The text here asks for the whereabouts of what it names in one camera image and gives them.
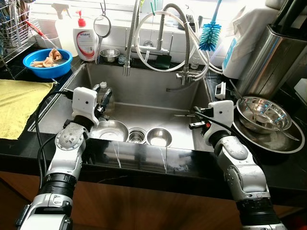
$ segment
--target utensil holder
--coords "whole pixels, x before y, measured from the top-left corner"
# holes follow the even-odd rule
[[[239,92],[242,95],[272,98],[291,75],[291,67],[306,44],[306,40],[282,36],[267,25],[239,78]]]

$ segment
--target kitchen sink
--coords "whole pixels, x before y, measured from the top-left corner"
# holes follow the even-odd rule
[[[164,127],[172,135],[172,148],[203,150],[200,129],[190,130],[193,106],[206,107],[208,94],[205,81],[193,83],[186,89],[167,92],[167,88],[179,88],[175,73],[160,73],[147,69],[131,68],[130,76],[122,75],[122,67],[85,63],[74,72],[63,88],[73,90],[83,86],[92,88],[106,81],[113,89],[115,110],[112,120],[124,123],[129,129],[139,127],[145,131]],[[40,115],[40,132],[56,134],[67,119],[72,119],[71,100],[60,95],[54,98]],[[35,132],[32,124],[29,131]]]

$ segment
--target blue bowl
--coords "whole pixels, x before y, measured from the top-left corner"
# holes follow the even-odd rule
[[[70,52],[64,49],[58,49],[58,51],[60,54],[62,54],[63,60],[66,60],[66,62],[49,68],[38,68],[31,66],[33,61],[44,61],[46,57],[49,57],[50,51],[51,49],[42,49],[29,54],[24,58],[24,66],[32,70],[33,73],[40,78],[58,78],[68,73],[71,69],[72,55]]]

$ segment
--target stainless steel bowl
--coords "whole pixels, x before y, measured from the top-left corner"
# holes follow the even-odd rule
[[[244,99],[253,110],[257,119],[261,119],[263,117],[261,115],[265,113],[281,129],[287,130],[291,126],[292,120],[290,115],[274,102],[253,96],[247,96]],[[239,111],[239,120],[246,128],[261,134],[269,134],[278,130],[269,121],[254,122],[253,113],[241,99],[237,101],[236,106]]]
[[[100,51],[100,56],[102,56],[105,62],[115,62],[119,57],[120,51],[118,49],[103,49]]]
[[[90,137],[103,140],[127,141],[129,131],[127,126],[120,121],[101,121],[98,127],[94,127],[91,130]]]
[[[147,131],[146,142],[149,145],[170,147],[173,141],[171,133],[162,127],[154,127]]]
[[[260,134],[252,132],[239,121],[239,113],[236,112],[236,109],[234,114],[233,126],[242,136],[244,136],[251,143],[271,152],[285,154],[295,153],[300,151],[305,144],[304,133],[298,126],[298,124],[295,123],[295,121],[292,121],[292,125],[290,128],[287,129],[287,132],[289,132],[294,137],[300,139],[300,141],[292,140],[279,131],[275,131],[270,134]]]

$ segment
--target dish rack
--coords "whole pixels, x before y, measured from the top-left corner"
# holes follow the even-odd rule
[[[29,3],[22,0],[9,2],[5,6],[0,2],[0,66],[4,64],[6,67],[6,63],[35,43],[30,39],[36,32],[26,21],[40,29],[38,21],[29,20]]]

